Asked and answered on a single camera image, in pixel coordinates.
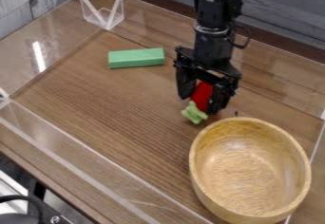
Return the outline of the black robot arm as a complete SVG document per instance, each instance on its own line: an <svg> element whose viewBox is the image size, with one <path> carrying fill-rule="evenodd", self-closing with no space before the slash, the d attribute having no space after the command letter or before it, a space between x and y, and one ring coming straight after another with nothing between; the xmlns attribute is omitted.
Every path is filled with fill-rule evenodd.
<svg viewBox="0 0 325 224"><path fill-rule="evenodd" d="M177 89L182 100L206 115L217 114L237 95L242 74L231 64L242 0L194 0L194 46L175 47Z"/></svg>

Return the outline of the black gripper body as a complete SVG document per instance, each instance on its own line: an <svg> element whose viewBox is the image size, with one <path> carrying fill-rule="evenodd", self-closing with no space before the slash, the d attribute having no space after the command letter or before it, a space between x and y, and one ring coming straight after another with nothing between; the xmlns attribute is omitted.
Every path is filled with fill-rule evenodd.
<svg viewBox="0 0 325 224"><path fill-rule="evenodd" d="M191 69L197 81L211 86L222 83L237 90L242 74L231 64L231 57L234 48L243 48L243 45L235 44L235 33L229 29L211 31L197 28L194 31L194 48L175 47L175 68Z"/></svg>

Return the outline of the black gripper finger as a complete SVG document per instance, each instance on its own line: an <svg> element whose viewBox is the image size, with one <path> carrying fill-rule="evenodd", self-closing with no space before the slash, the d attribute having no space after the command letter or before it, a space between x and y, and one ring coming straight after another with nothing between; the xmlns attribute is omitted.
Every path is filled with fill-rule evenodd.
<svg viewBox="0 0 325 224"><path fill-rule="evenodd" d="M185 67L177 68L177 87L178 95L182 100L187 99L193 94L197 85L197 78L191 69Z"/></svg>
<svg viewBox="0 0 325 224"><path fill-rule="evenodd" d="M213 94L207 102L207 114L217 114L226 106L234 96L233 89L226 84L218 83L213 86Z"/></svg>

